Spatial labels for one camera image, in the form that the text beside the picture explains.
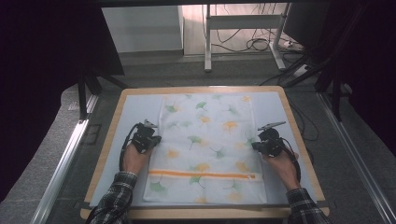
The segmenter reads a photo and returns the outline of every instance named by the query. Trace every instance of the wooden table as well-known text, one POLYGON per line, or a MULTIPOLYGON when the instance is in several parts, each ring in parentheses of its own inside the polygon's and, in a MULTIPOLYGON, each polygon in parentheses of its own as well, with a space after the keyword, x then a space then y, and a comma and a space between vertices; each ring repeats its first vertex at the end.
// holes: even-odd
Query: wooden table
MULTIPOLYGON (((109 154, 111 144, 113 142, 114 134, 117 129, 120 115, 128 95, 148 95, 148 94, 173 94, 173 93, 211 93, 211 92, 268 92, 276 91, 279 94, 282 105, 285 109, 285 113, 288 118, 288 122, 292 129, 294 138, 297 146, 300 150, 300 162, 303 162, 309 181, 311 182, 315 197, 318 201, 318 206, 324 212, 329 215, 330 210, 325 203, 323 192, 320 188, 317 176, 315 174, 312 163, 307 154, 304 146, 303 138, 300 136, 296 121, 292 115, 289 102, 286 94, 280 87, 180 87, 180 88, 149 88, 149 89, 129 89, 122 92, 116 111, 114 113, 113 120, 111 121, 106 140, 104 142, 101 155, 96 165, 96 169, 93 173, 92 181, 89 186, 85 202, 89 203, 92 199, 92 195, 99 182, 101 174, 106 164, 106 158, 109 154)), ((81 209, 81 217, 87 218, 90 209, 81 209)), ((288 206, 273 206, 268 205, 249 205, 249 206, 235 206, 235 207, 168 207, 168 208, 134 208, 128 213, 128 218, 132 219, 192 219, 192 218, 285 218, 290 214, 288 206)))

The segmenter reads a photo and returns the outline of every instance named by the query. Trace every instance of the wooden floor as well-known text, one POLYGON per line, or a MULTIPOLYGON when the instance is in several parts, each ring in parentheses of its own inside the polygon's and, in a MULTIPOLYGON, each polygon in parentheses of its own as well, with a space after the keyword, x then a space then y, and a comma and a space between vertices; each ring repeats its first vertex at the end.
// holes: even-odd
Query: wooden floor
MULTIPOLYGON (((233 4, 233 5, 211 5, 211 15, 259 15, 280 14, 286 4, 233 4)), ((199 55, 205 53, 205 17, 206 5, 183 6, 184 16, 184 54, 199 55)), ((214 30, 211 32, 212 53, 232 53, 235 51, 254 52, 257 50, 246 50, 251 45, 249 40, 261 38, 254 46, 256 49, 266 49, 268 39, 274 39, 275 35, 269 30, 214 30)))

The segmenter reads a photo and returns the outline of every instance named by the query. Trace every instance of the wall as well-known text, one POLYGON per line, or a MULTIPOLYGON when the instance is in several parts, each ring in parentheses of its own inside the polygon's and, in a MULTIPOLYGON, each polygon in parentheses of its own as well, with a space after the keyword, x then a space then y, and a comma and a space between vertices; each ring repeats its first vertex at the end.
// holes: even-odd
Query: wall
POLYGON ((117 52, 183 49, 181 7, 107 7, 102 11, 117 52))

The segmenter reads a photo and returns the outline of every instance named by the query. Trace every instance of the plaid sleeve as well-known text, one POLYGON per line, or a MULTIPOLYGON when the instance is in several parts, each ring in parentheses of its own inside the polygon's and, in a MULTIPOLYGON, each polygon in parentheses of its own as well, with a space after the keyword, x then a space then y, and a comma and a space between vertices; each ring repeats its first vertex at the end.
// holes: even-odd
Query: plaid sleeve
POLYGON ((289 223, 332 223, 312 201, 306 189, 291 190, 286 196, 291 208, 289 223))
POLYGON ((92 210, 90 223, 125 223, 136 180, 135 174, 118 172, 107 193, 92 210))

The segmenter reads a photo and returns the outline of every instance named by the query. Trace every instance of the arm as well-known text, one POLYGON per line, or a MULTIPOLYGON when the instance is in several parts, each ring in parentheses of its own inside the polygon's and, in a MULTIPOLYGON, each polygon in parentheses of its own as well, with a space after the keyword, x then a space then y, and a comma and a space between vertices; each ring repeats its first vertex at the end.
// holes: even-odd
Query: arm
POLYGON ((332 223, 312 201, 306 189, 301 187, 296 169, 286 152, 282 151, 274 158, 262 157, 276 171, 288 191, 286 196, 291 209, 289 223, 332 223))
POLYGON ((94 208, 87 223, 123 223, 127 218, 129 205, 132 202, 137 175, 149 160, 151 150, 144 154, 137 152, 130 144, 123 157, 122 171, 116 173, 111 187, 94 208))

